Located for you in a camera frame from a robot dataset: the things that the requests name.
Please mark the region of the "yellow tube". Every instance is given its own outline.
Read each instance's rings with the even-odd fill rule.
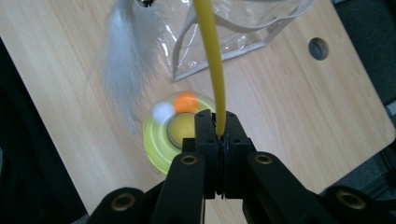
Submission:
[[[218,32],[210,0],[194,0],[195,13],[201,28],[205,53],[209,64],[216,104],[216,135],[223,136],[225,129],[225,87],[221,63]]]

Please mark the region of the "wooden table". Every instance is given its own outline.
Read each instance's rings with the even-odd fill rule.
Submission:
[[[141,120],[132,137],[106,104],[98,81],[111,0],[0,1],[0,35],[91,213],[124,186],[148,190],[164,180],[143,149]],[[308,42],[329,46],[313,59]],[[318,0],[271,44],[224,63],[227,108],[258,150],[277,155],[320,192],[395,138],[330,0]],[[142,114],[165,93],[212,94],[208,71],[145,92]],[[241,203],[206,203],[207,223],[242,223]]]

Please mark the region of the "plastic bag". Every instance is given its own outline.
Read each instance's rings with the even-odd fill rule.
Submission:
[[[212,0],[222,60],[266,46],[314,0]],[[158,1],[166,18],[161,39],[174,81],[207,67],[192,0]]]

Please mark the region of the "feather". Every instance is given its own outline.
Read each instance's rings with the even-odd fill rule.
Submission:
[[[144,86],[159,74],[163,20],[156,4],[117,0],[109,20],[102,82],[107,99],[135,133],[135,110]]]

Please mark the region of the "screw hole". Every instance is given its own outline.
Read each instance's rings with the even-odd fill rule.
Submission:
[[[254,158],[254,160],[261,164],[269,164],[272,162],[272,158],[266,155],[258,155]]]
[[[336,193],[336,197],[340,203],[350,208],[361,210],[366,207],[366,202],[351,192],[339,190]]]
[[[308,49],[311,53],[311,56],[318,61],[325,60],[329,55],[329,46],[323,39],[318,37],[315,37],[309,41]]]
[[[141,7],[151,7],[151,4],[154,2],[154,0],[138,0],[137,3]]]
[[[134,206],[135,198],[131,193],[119,194],[111,202],[111,208],[116,212],[122,212]]]
[[[185,165],[193,165],[198,162],[198,159],[194,156],[184,156],[181,158],[181,163]]]

